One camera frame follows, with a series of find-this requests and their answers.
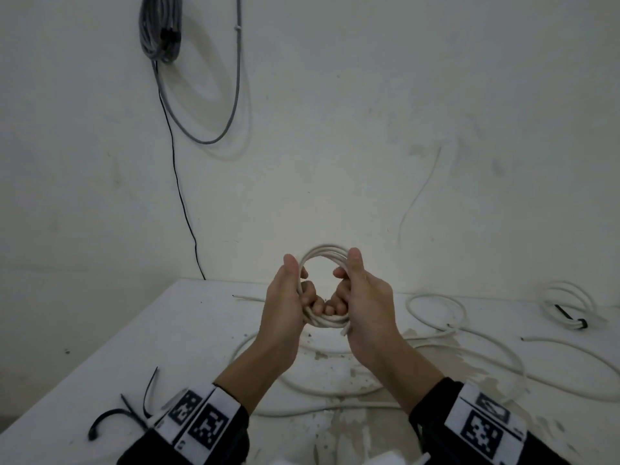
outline wall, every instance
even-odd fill
[[[184,1],[164,78],[183,122],[213,137],[234,90],[234,0]],[[27,326],[4,337],[0,367],[46,365],[40,392],[77,360],[39,340],[88,355],[167,281],[199,276],[139,6],[0,0],[0,310],[5,333]],[[243,0],[230,136],[206,149],[175,129],[207,278],[266,282],[283,253],[331,241],[360,246],[399,291],[531,299],[562,277],[617,304],[619,8]],[[51,330],[76,314],[90,331]],[[24,383],[2,382],[11,403]]]

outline person's right hand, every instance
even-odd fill
[[[361,252],[351,248],[347,257],[348,274],[338,267],[334,276],[343,279],[325,308],[344,314],[348,308],[351,352],[370,372],[384,365],[389,345],[404,342],[396,327],[394,294],[390,284],[364,269]]]

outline table surface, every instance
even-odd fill
[[[156,366],[151,409],[163,405],[180,389],[210,383],[226,366],[234,348],[258,329],[260,303],[237,301],[232,294],[264,296],[266,286],[248,283],[179,280],[72,374],[0,435],[0,463],[112,464],[141,430],[126,417],[105,420],[100,437],[88,442],[86,433],[103,411],[121,407],[120,393],[140,407],[144,389]],[[404,308],[406,294],[396,294],[401,330],[429,334]],[[470,326],[500,338],[522,356],[528,371],[593,392],[616,392],[618,380],[606,366],[567,346],[525,343],[521,336],[550,336],[596,351],[620,364],[620,311],[601,309],[606,328],[568,331],[545,318],[532,303],[460,299]],[[453,314],[439,299],[418,299],[415,309],[436,323]],[[467,333],[448,339],[452,345],[507,359],[499,348]],[[346,347],[338,330],[307,327],[302,343]],[[516,375],[480,359],[444,348],[423,353],[458,380],[471,379],[492,396],[508,392]],[[325,390],[356,391],[374,382],[349,356],[325,356],[300,351],[288,374],[291,379]],[[365,398],[389,400],[385,391]],[[276,382],[260,406],[293,408],[338,402],[313,398]],[[571,462],[616,463],[620,454],[620,404],[605,403],[558,391],[529,381],[527,391],[511,404],[532,432]],[[299,464],[359,463],[389,449],[399,449],[412,461],[417,441],[406,416],[398,410],[326,411],[291,418],[252,417],[248,463],[267,464],[285,458]]]

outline qr code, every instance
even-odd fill
[[[510,419],[510,411],[486,396],[484,393],[480,393],[478,395],[476,404],[494,418],[499,419],[504,424],[508,424],[508,420]]]
[[[185,422],[187,417],[193,413],[201,401],[201,397],[196,395],[193,391],[188,390],[175,405],[175,407],[170,410],[168,416],[176,422],[176,424],[182,426],[183,422]]]
[[[503,431],[475,410],[471,410],[461,437],[492,460],[500,446]]]
[[[228,424],[228,417],[207,404],[193,422],[189,435],[211,450]]]

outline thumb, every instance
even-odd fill
[[[284,255],[284,274],[280,281],[281,287],[292,292],[297,292],[299,285],[299,263],[295,256],[291,254]]]
[[[349,279],[353,284],[366,280],[366,271],[364,270],[364,261],[361,259],[361,251],[358,248],[351,248],[346,257],[346,267],[348,269]]]

